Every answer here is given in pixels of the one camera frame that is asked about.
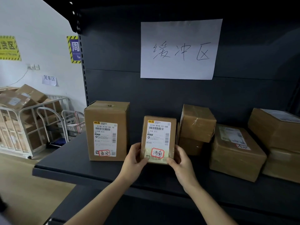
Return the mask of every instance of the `yellow black striped sign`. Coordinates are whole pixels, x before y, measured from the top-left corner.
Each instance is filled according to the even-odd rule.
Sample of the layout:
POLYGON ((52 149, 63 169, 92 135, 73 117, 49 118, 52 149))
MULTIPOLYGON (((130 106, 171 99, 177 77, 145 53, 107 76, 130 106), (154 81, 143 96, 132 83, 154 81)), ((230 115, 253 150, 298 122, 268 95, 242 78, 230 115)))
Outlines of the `yellow black striped sign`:
POLYGON ((0 35, 0 60, 21 61, 21 55, 14 36, 0 35))
POLYGON ((78 41, 78 36, 67 36, 68 47, 71 62, 73 64, 80 64, 81 63, 81 53, 80 53, 80 46, 78 41))

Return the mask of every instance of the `barcode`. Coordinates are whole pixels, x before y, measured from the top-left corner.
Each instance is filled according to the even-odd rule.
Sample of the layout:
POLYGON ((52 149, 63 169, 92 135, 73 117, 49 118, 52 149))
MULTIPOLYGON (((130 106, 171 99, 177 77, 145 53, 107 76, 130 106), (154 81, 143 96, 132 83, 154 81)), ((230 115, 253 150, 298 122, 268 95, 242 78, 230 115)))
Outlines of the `barcode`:
POLYGON ((166 136, 165 136, 165 145, 169 145, 169 133, 166 133, 166 136))
POLYGON ((149 126, 149 129, 152 129, 152 130, 163 130, 162 127, 153 127, 153 126, 149 126))
POLYGON ((110 128, 101 128, 101 127, 96 127, 97 130, 107 130, 110 131, 110 128))
POLYGON ((113 134, 112 134, 112 142, 113 142, 113 143, 115 143, 116 138, 117 138, 117 134, 116 134, 116 133, 113 133, 113 134))

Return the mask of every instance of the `power cord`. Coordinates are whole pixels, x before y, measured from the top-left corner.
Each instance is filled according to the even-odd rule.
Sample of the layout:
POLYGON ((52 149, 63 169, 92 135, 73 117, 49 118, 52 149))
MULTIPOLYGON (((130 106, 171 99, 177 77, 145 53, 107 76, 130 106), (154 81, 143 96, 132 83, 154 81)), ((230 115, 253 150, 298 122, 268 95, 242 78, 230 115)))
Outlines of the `power cord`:
POLYGON ((19 79, 17 82, 15 82, 15 83, 12 83, 12 84, 10 84, 10 85, 7 85, 7 86, 11 86, 11 85, 13 85, 13 84, 16 84, 16 83, 18 83, 20 80, 22 80, 23 78, 24 78, 24 76, 26 75, 26 73, 28 72, 28 69, 27 69, 27 71, 24 73, 24 75, 21 77, 21 79, 19 79))

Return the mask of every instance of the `person's right hand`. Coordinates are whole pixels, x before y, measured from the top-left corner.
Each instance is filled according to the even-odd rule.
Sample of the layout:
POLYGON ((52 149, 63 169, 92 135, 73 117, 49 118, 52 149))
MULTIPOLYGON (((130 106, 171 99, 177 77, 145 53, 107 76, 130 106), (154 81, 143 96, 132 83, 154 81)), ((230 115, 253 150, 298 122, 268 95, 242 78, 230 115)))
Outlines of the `person's right hand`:
POLYGON ((195 176, 192 162, 185 151, 178 145, 175 145, 174 158, 177 160, 177 163, 171 158, 167 158, 167 163, 174 169, 179 183, 183 186, 185 192, 189 194, 191 188, 200 186, 195 176))

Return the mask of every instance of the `paper sign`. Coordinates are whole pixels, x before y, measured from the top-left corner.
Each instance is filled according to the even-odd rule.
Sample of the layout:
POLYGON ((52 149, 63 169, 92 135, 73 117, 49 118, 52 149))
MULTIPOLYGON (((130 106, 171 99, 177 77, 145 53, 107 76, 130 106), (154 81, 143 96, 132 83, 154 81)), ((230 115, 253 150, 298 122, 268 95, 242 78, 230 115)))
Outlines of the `paper sign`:
POLYGON ((42 84, 56 86, 56 77, 43 75, 42 84))
POLYGON ((81 63, 81 54, 79 48, 78 36, 67 36, 69 53, 73 64, 81 63))
POLYGON ((211 80, 222 20, 141 22, 141 78, 211 80))
POLYGON ((0 60, 21 61, 21 55, 14 36, 0 35, 0 60))

